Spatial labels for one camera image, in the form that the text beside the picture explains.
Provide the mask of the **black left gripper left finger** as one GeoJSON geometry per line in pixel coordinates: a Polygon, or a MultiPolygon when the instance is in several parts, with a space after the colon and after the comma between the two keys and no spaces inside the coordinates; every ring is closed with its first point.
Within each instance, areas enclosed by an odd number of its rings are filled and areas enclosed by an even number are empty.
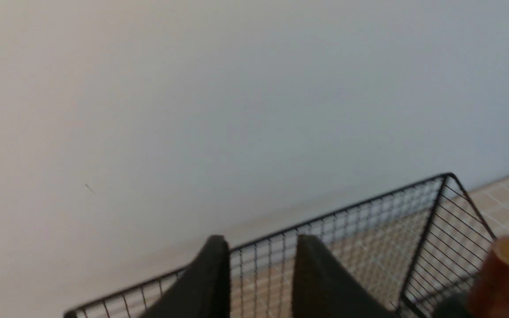
{"type": "Polygon", "coordinates": [[[142,318],[230,317],[230,251],[222,235],[210,236],[184,274],[142,318]]]}

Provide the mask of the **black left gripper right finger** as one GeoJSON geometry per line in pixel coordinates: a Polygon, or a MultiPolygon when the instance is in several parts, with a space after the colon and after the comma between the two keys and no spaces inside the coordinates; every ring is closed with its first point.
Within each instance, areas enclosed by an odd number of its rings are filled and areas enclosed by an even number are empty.
{"type": "Polygon", "coordinates": [[[293,318],[393,318],[337,261],[323,242],[297,238],[292,281],[293,318]]]}

